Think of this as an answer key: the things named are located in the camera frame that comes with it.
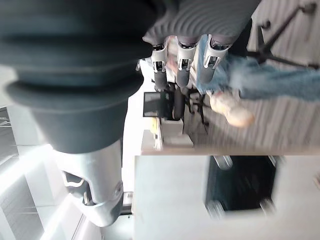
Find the white robotic joint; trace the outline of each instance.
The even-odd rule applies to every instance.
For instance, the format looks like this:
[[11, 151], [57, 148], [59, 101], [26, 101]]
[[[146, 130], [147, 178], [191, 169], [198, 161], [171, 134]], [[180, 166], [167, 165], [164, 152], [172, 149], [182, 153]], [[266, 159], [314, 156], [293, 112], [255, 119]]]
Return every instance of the white robotic joint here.
[[215, 69], [226, 55], [231, 44], [221, 44], [214, 41], [209, 34], [203, 55], [203, 65], [205, 68]]

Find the white wall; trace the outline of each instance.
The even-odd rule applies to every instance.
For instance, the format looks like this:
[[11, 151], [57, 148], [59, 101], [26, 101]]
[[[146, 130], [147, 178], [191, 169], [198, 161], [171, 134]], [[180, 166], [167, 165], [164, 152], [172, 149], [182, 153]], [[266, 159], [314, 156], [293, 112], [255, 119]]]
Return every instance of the white wall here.
[[134, 190], [134, 163], [135, 156], [140, 155], [144, 129], [149, 127], [149, 119], [143, 118], [144, 92], [154, 92], [155, 84], [151, 82], [152, 68], [143, 66], [144, 82], [140, 89], [128, 100], [128, 111], [125, 118], [123, 133], [123, 189], [126, 192]]
[[320, 156], [289, 156], [279, 167], [276, 212], [212, 220], [204, 206], [208, 157], [139, 156], [135, 163], [135, 240], [320, 239]]
[[14, 233], [0, 207], [0, 240], [16, 240]]
[[12, 104], [6, 92], [4, 91], [4, 88], [8, 83], [15, 80], [16, 78], [17, 75], [13, 68], [0, 65], [0, 108]]

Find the blue jeans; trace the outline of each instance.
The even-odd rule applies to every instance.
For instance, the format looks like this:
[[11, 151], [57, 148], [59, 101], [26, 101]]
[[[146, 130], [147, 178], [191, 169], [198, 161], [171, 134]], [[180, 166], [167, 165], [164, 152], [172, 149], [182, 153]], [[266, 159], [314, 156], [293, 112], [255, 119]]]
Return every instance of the blue jeans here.
[[[203, 65], [207, 36], [199, 42], [198, 63]], [[258, 100], [279, 96], [289, 96], [306, 101], [320, 101], [320, 71], [302, 68], [280, 70], [267, 64], [258, 64], [256, 59], [227, 54], [215, 70], [211, 82], [200, 83], [196, 87], [200, 93], [206, 90], [239, 90], [242, 99]]]

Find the shoe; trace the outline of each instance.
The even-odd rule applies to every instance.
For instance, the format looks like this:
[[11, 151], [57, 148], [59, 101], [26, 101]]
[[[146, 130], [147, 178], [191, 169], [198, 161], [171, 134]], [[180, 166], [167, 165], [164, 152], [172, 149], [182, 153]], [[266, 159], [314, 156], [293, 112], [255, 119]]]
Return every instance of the shoe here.
[[210, 97], [211, 109], [224, 115], [230, 125], [244, 128], [255, 121], [253, 113], [243, 107], [230, 93], [208, 91], [207, 94]]

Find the floor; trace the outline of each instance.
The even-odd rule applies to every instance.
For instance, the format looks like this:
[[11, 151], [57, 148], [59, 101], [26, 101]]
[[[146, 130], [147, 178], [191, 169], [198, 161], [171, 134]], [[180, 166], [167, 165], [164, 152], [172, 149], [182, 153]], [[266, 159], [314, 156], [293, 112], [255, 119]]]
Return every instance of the floor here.
[[[271, 28], [263, 31], [268, 37], [283, 23], [299, 0], [262, 0], [253, 14], [253, 30], [248, 48], [255, 49], [255, 26], [266, 19], [271, 21]], [[289, 60], [307, 63], [320, 63], [320, 0], [316, 0], [318, 8], [314, 16], [301, 12], [291, 22], [286, 31], [272, 48], [272, 53]], [[320, 103], [304, 102], [298, 99], [281, 97], [271, 100], [243, 101], [248, 109], [254, 112], [256, 121], [246, 129], [238, 129], [227, 124], [226, 119], [211, 111], [204, 110], [209, 121], [208, 134], [200, 124], [198, 114], [185, 113], [185, 132], [190, 135], [196, 147], [237, 147], [254, 151], [290, 151], [314, 149], [320, 146]]]

